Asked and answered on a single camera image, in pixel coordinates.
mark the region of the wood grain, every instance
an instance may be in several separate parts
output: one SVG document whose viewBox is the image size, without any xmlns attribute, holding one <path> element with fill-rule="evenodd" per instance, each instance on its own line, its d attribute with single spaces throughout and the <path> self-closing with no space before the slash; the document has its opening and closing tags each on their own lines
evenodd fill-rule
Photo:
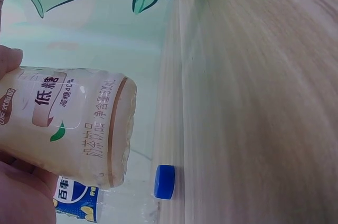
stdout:
<svg viewBox="0 0 338 224">
<path fill-rule="evenodd" d="M 184 222 L 163 223 L 337 223 L 338 0 L 175 8 Z"/>
</svg>

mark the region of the brown label stripe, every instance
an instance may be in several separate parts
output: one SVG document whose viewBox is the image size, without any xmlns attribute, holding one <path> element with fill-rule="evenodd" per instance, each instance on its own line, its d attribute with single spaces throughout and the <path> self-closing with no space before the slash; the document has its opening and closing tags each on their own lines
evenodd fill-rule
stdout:
<svg viewBox="0 0 338 224">
<path fill-rule="evenodd" d="M 128 80 L 127 77 L 125 77 L 118 90 L 117 90 L 117 93 L 116 93 L 116 96 L 115 96 L 115 99 L 114 99 L 114 104 L 112 106 L 112 112 L 111 112 L 111 119 L 110 119 L 110 127 L 109 127 L 109 134 L 108 134 L 108 181 L 109 181 L 109 185 L 111 187 L 114 186 L 114 181 L 113 181 L 113 174 L 112 174 L 112 162 L 111 162 L 111 155 L 112 155 L 112 135 L 114 133 L 114 124 L 115 124 L 115 117 L 116 117 L 116 110 L 117 110 L 117 105 L 118 105 L 118 100 L 120 99 L 120 96 L 121 96 L 121 93 L 122 93 L 122 90 L 123 90 L 123 87 L 125 86 L 126 84 L 126 81 Z"/>
</svg>

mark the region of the blue and white label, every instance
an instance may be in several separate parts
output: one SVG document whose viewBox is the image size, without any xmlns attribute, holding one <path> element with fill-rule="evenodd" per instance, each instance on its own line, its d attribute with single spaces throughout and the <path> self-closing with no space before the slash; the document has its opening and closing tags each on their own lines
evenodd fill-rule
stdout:
<svg viewBox="0 0 338 224">
<path fill-rule="evenodd" d="M 96 187 L 87 187 L 61 176 L 53 199 L 55 210 L 71 217 L 97 222 L 98 194 L 99 189 Z"/>
</svg>

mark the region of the clear plastic bottle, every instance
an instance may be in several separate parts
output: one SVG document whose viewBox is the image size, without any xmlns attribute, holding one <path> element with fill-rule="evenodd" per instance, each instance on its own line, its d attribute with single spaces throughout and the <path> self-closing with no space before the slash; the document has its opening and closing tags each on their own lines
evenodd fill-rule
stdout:
<svg viewBox="0 0 338 224">
<path fill-rule="evenodd" d="M 60 177 L 58 187 L 64 187 L 66 181 Z M 58 223 L 72 224 L 81 220 L 100 224 L 157 223 L 159 204 L 149 192 L 148 181 L 126 180 L 110 190 L 86 188 L 81 184 L 74 186 L 71 180 L 68 184 L 72 188 L 67 203 L 58 197 L 58 189 L 54 196 Z"/>
</svg>

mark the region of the bottle label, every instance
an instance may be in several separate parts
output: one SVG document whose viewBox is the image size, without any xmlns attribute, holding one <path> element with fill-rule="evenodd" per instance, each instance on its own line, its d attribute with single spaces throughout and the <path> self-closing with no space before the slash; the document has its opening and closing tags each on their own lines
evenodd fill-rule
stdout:
<svg viewBox="0 0 338 224">
<path fill-rule="evenodd" d="M 57 213 L 97 222 L 97 204 L 100 190 L 60 176 L 53 198 Z"/>
<path fill-rule="evenodd" d="M 111 121 L 125 81 L 91 69 L 7 73 L 0 84 L 0 149 L 83 184 L 112 187 Z"/>
</svg>

